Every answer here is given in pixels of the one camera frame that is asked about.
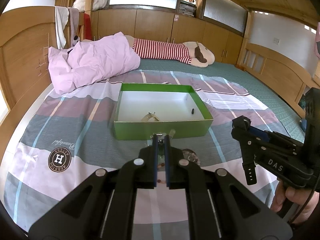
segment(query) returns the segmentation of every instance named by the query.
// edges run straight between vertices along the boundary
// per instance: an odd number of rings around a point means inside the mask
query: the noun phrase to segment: red and white striped shirt
[[[189,65],[191,64],[189,49],[183,44],[136,38],[134,39],[132,48],[140,58],[173,59]]]

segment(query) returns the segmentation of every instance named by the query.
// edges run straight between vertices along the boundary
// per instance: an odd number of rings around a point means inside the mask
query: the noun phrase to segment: wooden footboard
[[[83,25],[83,14],[79,25]],[[64,30],[70,44],[70,21]],[[33,102],[51,83],[48,49],[57,47],[55,8],[17,8],[0,16],[0,88],[9,112],[0,120],[0,163],[9,140]]]
[[[240,65],[276,92],[304,118],[305,111],[298,105],[304,90],[306,87],[320,88],[308,71],[272,49],[253,43],[247,43],[245,49],[246,53]]]

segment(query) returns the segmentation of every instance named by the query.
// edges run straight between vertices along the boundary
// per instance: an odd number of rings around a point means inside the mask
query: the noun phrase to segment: box
[[[142,121],[155,113],[159,121]],[[213,117],[191,86],[123,83],[114,129],[118,140],[148,140],[154,133],[174,130],[173,138],[203,136]]]

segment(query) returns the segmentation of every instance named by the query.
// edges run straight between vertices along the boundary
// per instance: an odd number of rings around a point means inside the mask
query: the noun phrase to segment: green mat
[[[198,68],[175,60],[142,59],[139,69],[181,71],[208,77],[218,76],[238,83],[275,113],[292,138],[304,141],[305,134],[300,127],[300,117],[266,85],[231,64],[215,62],[206,68]]]

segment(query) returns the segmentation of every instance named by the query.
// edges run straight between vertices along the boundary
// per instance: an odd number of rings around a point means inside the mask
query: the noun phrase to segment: person's hand
[[[289,199],[291,202],[294,202],[301,206],[307,200],[310,192],[311,189],[294,189],[293,187],[288,187],[287,190],[285,190],[283,181],[280,181],[276,188],[275,196],[272,200],[270,209],[274,212],[280,211],[283,202],[286,198]],[[312,198],[310,199],[305,209],[301,212],[301,214],[296,218],[296,220],[293,223],[300,224],[306,221],[315,209],[315,207],[317,206],[318,201],[319,193],[314,192]]]

